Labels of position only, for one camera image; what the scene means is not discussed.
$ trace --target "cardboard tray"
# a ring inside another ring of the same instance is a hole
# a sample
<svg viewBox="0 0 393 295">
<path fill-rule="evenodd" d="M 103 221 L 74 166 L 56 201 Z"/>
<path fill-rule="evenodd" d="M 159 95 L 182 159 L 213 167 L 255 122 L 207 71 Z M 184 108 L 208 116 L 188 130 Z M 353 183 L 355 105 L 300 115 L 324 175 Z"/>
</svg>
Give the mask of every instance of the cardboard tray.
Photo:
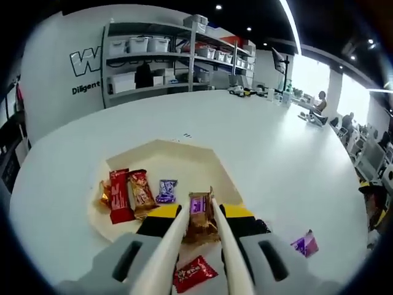
<svg viewBox="0 0 393 295">
<path fill-rule="evenodd" d="M 209 192 L 210 186 L 218 204 L 238 205 L 243 202 L 212 149 L 173 141 L 151 141 L 107 159 L 98 173 L 96 189 L 88 202 L 88 218 L 92 226 L 111 242 L 127 232 L 136 232 L 141 225 L 140 221 L 112 224 L 109 214 L 100 213 L 93 204 L 99 199 L 99 182 L 109 179 L 110 171 L 124 168 L 147 170 L 147 180 L 154 197 L 159 193 L 160 179 L 176 179 L 176 203 L 187 203 L 189 192 Z M 134 208 L 129 184 L 128 192 Z"/>
</svg>

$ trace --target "ceiling light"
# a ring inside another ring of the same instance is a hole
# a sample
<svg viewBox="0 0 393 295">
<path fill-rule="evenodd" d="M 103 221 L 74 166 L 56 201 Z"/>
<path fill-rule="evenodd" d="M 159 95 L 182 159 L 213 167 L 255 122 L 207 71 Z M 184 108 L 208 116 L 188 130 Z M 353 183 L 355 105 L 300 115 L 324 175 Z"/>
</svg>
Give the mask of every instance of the ceiling light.
<svg viewBox="0 0 393 295">
<path fill-rule="evenodd" d="M 369 92 L 382 92 L 382 93 L 393 93 L 393 90 L 387 89 L 367 89 Z"/>
<path fill-rule="evenodd" d="M 288 21 L 290 24 L 290 28 L 292 29 L 292 34 L 294 34 L 296 48 L 297 48 L 297 54 L 302 55 L 302 48 L 300 47 L 299 33 L 297 32 L 297 29 L 296 29 L 294 16 L 292 15 L 292 12 L 290 11 L 287 1 L 286 0 L 279 0 L 279 1 L 282 5 L 282 8 L 284 9 L 285 14 L 287 15 L 287 18 L 288 18 Z"/>
</svg>

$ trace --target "white table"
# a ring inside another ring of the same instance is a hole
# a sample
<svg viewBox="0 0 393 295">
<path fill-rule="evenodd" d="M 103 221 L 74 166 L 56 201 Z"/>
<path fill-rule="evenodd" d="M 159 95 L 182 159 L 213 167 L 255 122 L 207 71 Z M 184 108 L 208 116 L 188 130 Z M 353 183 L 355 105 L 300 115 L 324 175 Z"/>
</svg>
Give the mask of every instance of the white table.
<svg viewBox="0 0 393 295">
<path fill-rule="evenodd" d="M 109 244 L 87 219 L 99 163 L 188 133 L 215 150 L 246 206 L 274 233 L 290 243 L 314 231 L 314 274 L 346 281 L 365 257 L 364 201 L 336 134 L 299 119 L 301 110 L 216 90 L 148 98 L 71 122 L 36 143 L 19 172 L 10 204 L 17 237 L 50 283 L 78 279 Z"/>
</svg>

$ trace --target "window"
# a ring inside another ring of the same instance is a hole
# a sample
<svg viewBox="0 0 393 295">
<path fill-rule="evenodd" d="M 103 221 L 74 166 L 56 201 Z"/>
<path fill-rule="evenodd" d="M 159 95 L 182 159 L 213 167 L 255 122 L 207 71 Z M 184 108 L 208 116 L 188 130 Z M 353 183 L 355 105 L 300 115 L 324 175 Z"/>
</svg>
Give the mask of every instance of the window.
<svg viewBox="0 0 393 295">
<path fill-rule="evenodd" d="M 370 93 L 367 89 L 344 74 L 337 113 L 345 116 L 353 112 L 354 120 L 361 125 L 366 125 L 369 103 Z"/>
<path fill-rule="evenodd" d="M 320 91 L 327 93 L 330 68 L 324 63 L 302 55 L 295 55 L 292 86 L 318 98 Z"/>
</svg>

